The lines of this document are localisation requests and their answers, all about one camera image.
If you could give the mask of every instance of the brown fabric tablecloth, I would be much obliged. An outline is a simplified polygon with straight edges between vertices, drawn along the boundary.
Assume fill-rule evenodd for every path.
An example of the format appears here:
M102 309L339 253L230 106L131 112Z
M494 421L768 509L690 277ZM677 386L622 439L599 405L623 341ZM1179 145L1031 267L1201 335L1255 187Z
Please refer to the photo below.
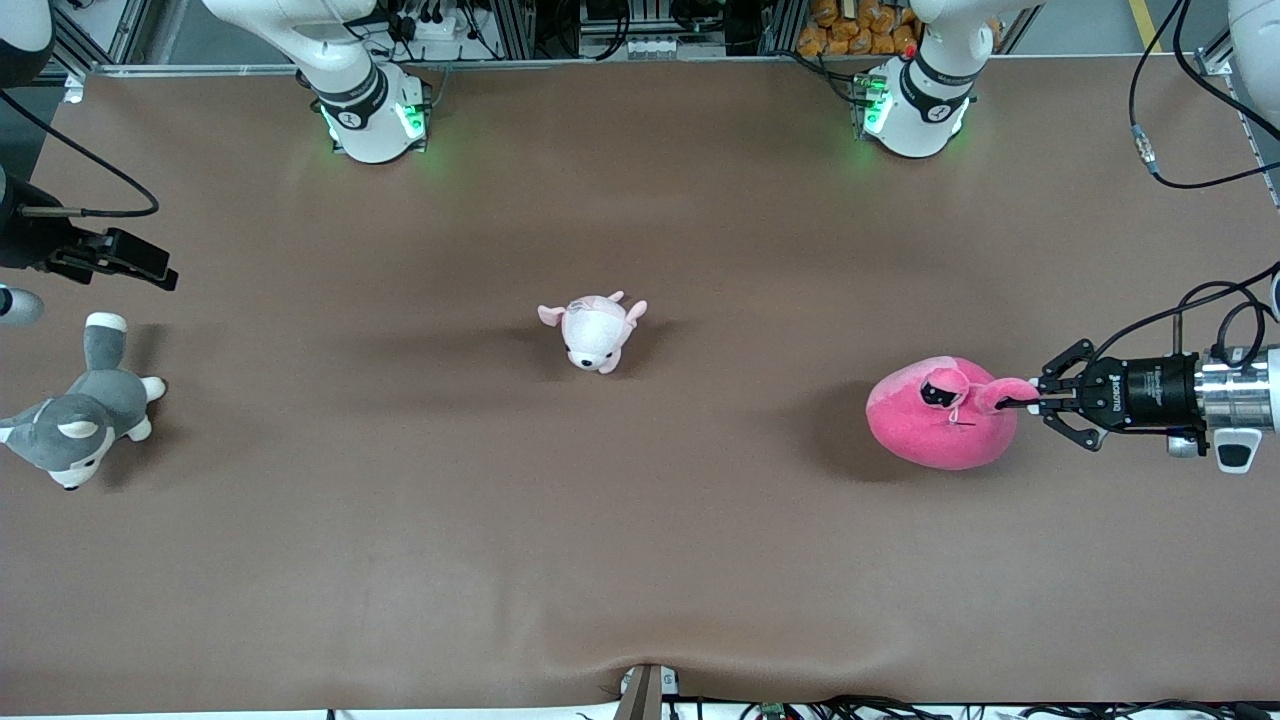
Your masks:
M1034 374L1276 259L1261 179L1146 176L1132 64L995 61L925 161L785 64L460 73L387 167L288 77L90 82L58 124L156 191L120 224L182 283L8 273L49 311L0 333L0 402L64 391L92 310L170 392L77 493L0 452L0 712L595 702L643 661L741 698L1276 697L1274 442L1228 477L1024 419L945 474L863 416L904 364ZM1170 177L1252 167L1170 60L1139 100ZM36 182L137 202L52 141ZM575 370L534 310L614 290L650 311Z

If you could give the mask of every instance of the husky plush tail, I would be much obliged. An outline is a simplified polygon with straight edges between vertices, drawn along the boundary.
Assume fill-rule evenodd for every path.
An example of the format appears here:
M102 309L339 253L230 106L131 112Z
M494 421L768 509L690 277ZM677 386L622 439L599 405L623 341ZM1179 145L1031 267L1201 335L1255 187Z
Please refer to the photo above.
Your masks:
M124 333L129 327L114 313L93 313L84 320L84 365L114 370L124 360Z

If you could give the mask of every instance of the yellow floor stripe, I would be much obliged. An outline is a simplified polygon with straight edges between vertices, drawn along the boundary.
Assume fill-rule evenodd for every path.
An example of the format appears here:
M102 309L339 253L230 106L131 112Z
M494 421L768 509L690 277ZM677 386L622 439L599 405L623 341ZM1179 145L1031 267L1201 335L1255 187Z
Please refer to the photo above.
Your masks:
M1147 9L1147 0L1129 0L1129 9L1133 10L1133 22L1138 23L1138 35L1142 36L1142 46L1146 47L1151 38L1156 36L1156 26L1151 22L1151 10ZM1156 42L1152 53L1165 50Z

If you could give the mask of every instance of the pink plush toy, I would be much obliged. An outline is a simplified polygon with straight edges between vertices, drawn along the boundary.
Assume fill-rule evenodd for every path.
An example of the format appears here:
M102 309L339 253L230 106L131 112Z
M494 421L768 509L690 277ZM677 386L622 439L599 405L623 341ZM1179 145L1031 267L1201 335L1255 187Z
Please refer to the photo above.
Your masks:
M622 346L636 328L636 320L649 309L641 300L627 310L618 301L622 291L608 297L588 295L568 307L538 306L538 316L550 327L559 325L564 350L575 368L607 375L622 360Z
M1037 397L1027 380L997 380L963 357L929 357L872 388L867 421L876 439L904 460L968 470L992 462L1014 442L1018 411L996 405Z

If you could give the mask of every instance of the gray husky plush toy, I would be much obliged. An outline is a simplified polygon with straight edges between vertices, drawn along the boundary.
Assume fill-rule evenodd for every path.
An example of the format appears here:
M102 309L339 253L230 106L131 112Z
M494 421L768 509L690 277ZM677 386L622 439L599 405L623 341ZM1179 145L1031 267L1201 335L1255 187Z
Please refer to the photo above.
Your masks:
M0 442L65 489L88 482L122 434L134 442L151 434L147 404L164 395L165 386L160 378L140 378L119 369L127 329L119 315L90 315L84 320L88 372L67 395L0 419Z

